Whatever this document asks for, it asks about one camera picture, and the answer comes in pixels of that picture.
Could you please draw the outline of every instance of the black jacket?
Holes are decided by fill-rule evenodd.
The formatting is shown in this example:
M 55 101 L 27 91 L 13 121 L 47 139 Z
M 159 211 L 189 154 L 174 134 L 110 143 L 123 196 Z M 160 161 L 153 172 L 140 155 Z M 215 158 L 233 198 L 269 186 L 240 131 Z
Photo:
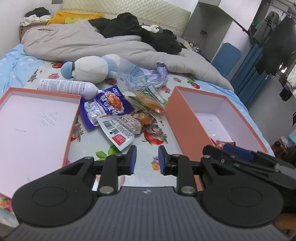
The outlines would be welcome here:
M 164 29 L 162 33 L 152 33 L 143 29 L 138 19 L 129 12 L 121 13 L 114 19 L 97 18 L 89 20 L 105 38 L 124 35 L 139 35 L 142 42 L 151 45 L 158 52 L 178 54 L 182 51 L 177 37 L 172 31 Z

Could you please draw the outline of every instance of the pillow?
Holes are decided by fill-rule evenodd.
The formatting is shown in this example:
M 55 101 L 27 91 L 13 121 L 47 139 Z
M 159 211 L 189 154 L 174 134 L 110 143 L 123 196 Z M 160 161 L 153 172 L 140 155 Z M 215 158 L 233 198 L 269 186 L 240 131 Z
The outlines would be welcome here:
M 56 15 L 48 21 L 48 24 L 52 23 L 75 23 L 79 20 L 86 19 L 96 19 L 96 18 L 102 18 L 104 17 L 103 13 L 96 13 L 96 14 L 79 14 L 79 13 L 72 13 L 72 12 L 64 12 L 64 11 L 58 11 Z

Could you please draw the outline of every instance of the black clothing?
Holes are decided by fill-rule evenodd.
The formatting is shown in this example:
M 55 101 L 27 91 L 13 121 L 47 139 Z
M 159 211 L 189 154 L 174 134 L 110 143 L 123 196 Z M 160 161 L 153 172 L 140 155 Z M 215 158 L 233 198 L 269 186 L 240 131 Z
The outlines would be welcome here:
M 261 59 L 256 63 L 256 70 L 262 74 L 276 75 L 282 63 L 291 58 L 296 51 L 296 25 L 293 19 L 285 17 L 276 27 L 263 46 Z
M 42 17 L 44 15 L 50 15 L 50 12 L 44 7 L 35 8 L 33 11 L 27 12 L 25 17 L 29 17 L 31 15 L 36 15 L 37 17 Z
M 152 33 L 143 29 L 138 19 L 129 12 L 121 13 L 114 19 L 97 18 L 89 20 L 105 38 L 124 35 L 139 35 L 142 42 L 151 45 L 158 52 L 178 54 L 182 51 L 177 37 L 172 31 L 164 29 L 162 33 Z

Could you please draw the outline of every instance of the open gift box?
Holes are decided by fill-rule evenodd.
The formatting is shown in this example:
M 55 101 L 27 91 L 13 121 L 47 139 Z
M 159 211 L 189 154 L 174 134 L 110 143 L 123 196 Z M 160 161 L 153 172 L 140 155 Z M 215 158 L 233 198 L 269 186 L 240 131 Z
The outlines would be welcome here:
M 176 86 L 166 117 L 183 151 L 192 161 L 200 161 L 206 145 L 213 140 L 235 142 L 247 150 L 268 150 L 235 105 L 223 95 Z
M 0 193 L 66 164 L 80 96 L 9 88 L 0 99 Z

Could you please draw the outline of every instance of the orange box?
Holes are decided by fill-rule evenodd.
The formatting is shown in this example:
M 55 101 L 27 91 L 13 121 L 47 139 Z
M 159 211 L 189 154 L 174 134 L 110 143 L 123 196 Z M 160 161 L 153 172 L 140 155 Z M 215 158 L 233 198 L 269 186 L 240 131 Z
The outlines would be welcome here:
M 166 117 L 184 155 L 200 161 L 213 140 L 234 141 L 247 150 L 268 150 L 254 129 L 223 95 L 176 86 L 165 108 Z
M 66 164 L 80 96 L 9 88 L 0 98 L 0 193 Z

